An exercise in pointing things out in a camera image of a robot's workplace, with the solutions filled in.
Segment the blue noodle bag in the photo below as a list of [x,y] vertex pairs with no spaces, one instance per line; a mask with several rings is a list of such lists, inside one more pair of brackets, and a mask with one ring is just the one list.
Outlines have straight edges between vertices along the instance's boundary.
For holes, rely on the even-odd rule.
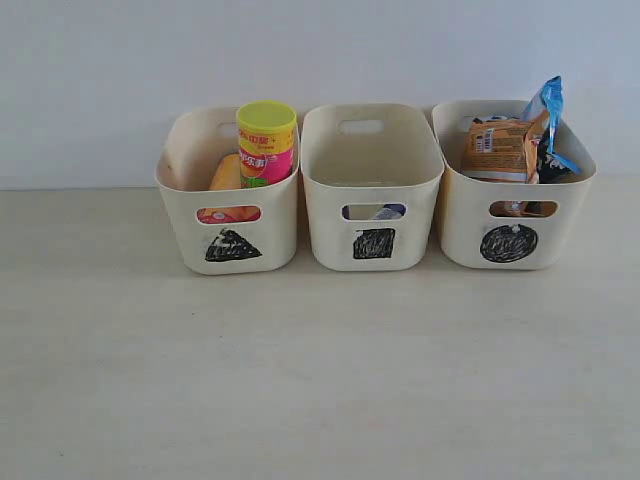
[[549,126],[538,149],[538,184],[560,183],[580,172],[577,164],[555,151],[556,133],[560,125],[563,105],[562,79],[556,76],[544,83],[520,115],[512,117],[525,119],[543,110],[550,114]]

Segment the yellow chips can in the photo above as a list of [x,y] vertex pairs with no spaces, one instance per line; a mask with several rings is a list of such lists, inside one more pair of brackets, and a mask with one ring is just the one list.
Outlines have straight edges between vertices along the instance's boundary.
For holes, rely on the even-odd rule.
[[[240,156],[237,153],[224,156],[218,163],[210,182],[210,191],[241,189]],[[256,206],[202,208],[197,219],[203,224],[243,223],[258,220],[261,210]]]

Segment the left cream bin, triangle mark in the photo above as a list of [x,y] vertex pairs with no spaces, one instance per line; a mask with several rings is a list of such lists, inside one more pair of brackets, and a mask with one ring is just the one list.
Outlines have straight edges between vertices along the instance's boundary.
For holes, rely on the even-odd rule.
[[[297,249],[299,156],[273,185],[211,191],[219,161],[238,150],[235,107],[202,108],[175,120],[155,170],[183,261],[203,275],[262,272],[286,265]],[[253,221],[207,223],[202,210],[256,207]]]

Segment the middle cream bin, square mark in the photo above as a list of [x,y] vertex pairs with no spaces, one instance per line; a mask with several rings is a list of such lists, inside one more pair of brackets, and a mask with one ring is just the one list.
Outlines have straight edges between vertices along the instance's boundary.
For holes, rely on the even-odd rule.
[[[444,162],[425,114],[402,104],[324,105],[300,142],[312,252],[336,271],[394,271],[425,254]],[[372,216],[406,207],[397,220]]]

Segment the white blue milk carton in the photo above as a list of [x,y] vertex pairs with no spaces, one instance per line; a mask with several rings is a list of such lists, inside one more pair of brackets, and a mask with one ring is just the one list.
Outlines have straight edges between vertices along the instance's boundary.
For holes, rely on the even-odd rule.
[[406,207],[402,204],[385,204],[372,216],[372,220],[385,221],[397,220],[404,216]]

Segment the right cream bin, circle mark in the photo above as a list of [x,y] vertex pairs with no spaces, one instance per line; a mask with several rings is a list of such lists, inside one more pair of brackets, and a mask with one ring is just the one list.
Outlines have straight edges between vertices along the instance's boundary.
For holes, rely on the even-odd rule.
[[[555,150],[577,163],[580,172],[555,184],[508,184],[477,181],[460,173],[471,120],[492,114],[517,116],[525,100],[463,100],[441,103],[431,111],[434,136],[445,164],[434,224],[444,254],[478,269],[537,270],[560,257],[596,175],[596,164],[582,142],[562,121]],[[547,217],[494,216],[500,201],[550,203]]]

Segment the pink Lays chips can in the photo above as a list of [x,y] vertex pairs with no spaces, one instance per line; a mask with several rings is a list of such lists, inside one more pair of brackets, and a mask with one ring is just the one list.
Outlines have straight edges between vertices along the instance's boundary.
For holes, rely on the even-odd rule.
[[255,101],[238,109],[236,124],[241,186],[258,188],[287,178],[294,162],[296,111],[278,101]]

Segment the orange noodle bag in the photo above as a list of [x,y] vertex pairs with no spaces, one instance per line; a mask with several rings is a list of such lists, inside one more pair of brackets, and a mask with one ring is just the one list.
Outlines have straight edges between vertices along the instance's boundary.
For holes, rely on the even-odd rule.
[[493,183],[538,184],[538,149],[549,126],[543,110],[533,117],[476,117],[471,121],[460,172]]

